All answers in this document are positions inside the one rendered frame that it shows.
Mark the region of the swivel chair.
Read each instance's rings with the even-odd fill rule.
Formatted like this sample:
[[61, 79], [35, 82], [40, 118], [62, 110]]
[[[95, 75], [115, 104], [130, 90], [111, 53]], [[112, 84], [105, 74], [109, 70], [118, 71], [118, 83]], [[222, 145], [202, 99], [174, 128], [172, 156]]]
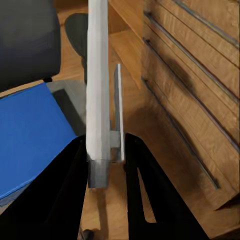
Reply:
[[[52, 79], [61, 71], [60, 24], [53, 0], [0, 0], [0, 93], [44, 80], [76, 136], [82, 136], [87, 116], [88, 14], [76, 12], [64, 22], [68, 40], [82, 57], [84, 82]], [[116, 162], [117, 158], [108, 161]], [[126, 163], [123, 169], [126, 172]], [[0, 207], [0, 215], [11, 203]], [[78, 240], [94, 236], [94, 231], [79, 225]]]

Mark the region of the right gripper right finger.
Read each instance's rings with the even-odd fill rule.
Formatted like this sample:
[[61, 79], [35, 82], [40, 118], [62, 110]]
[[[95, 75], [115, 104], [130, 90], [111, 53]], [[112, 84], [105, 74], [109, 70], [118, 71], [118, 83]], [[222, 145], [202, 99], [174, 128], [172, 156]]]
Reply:
[[[125, 134], [129, 240], [210, 240], [144, 141]], [[139, 168], [156, 223], [145, 220]]]

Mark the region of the pen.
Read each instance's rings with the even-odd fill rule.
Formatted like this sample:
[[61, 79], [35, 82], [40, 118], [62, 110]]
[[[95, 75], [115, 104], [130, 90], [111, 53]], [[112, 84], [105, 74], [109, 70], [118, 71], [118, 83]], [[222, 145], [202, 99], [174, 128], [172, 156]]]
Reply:
[[115, 131], [110, 130], [108, 0], [88, 0], [86, 145], [88, 188], [109, 187], [111, 148], [125, 162], [121, 64], [114, 70]]

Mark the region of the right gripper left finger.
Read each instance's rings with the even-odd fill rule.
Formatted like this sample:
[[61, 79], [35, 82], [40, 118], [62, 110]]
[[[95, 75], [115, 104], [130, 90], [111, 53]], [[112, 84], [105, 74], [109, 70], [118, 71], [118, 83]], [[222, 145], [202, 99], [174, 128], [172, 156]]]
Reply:
[[84, 134], [0, 214], [0, 240], [78, 240], [88, 176]]

